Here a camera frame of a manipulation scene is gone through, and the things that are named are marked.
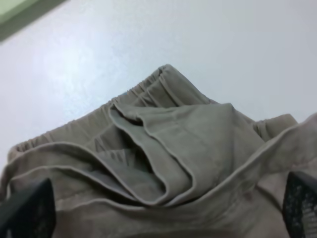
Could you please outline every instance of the black plastic piece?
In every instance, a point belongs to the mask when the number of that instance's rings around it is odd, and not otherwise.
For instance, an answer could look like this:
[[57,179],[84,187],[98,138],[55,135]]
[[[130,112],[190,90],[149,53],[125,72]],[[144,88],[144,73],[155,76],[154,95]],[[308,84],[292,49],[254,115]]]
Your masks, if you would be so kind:
[[0,238],[51,238],[56,225],[49,179],[14,193],[0,206]]
[[283,219],[291,238],[317,238],[317,179],[303,172],[289,173]]

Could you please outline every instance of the khaki fabric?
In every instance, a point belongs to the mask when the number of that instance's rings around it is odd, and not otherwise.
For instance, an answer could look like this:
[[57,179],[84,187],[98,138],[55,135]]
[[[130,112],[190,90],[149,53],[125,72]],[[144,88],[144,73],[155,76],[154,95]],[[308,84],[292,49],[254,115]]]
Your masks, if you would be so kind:
[[0,200],[49,177],[56,238],[286,238],[289,171],[317,176],[317,116],[255,122],[170,65],[13,147]]

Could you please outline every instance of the white table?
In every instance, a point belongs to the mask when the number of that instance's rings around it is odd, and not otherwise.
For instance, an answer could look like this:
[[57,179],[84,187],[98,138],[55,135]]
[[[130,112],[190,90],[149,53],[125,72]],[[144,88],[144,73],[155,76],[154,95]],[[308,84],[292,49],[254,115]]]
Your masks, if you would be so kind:
[[253,119],[317,111],[316,0],[71,0],[0,45],[9,148],[79,118],[170,63]]

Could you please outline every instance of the gathered fabric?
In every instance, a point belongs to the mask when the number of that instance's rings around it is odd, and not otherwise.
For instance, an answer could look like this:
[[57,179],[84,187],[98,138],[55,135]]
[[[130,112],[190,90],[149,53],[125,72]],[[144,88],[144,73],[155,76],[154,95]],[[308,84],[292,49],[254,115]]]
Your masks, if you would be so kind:
[[287,238],[290,171],[317,176],[317,115],[253,121],[170,65],[14,146],[0,201],[53,183],[55,238]]

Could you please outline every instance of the fabric fold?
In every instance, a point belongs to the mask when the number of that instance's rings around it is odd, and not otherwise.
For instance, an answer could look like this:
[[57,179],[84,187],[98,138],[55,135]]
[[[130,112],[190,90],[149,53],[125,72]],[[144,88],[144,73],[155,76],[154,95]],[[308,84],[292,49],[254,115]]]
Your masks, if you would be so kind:
[[55,238],[286,238],[286,176],[316,177],[316,148],[317,115],[253,121],[164,65],[85,117],[14,146],[0,202],[50,178]]

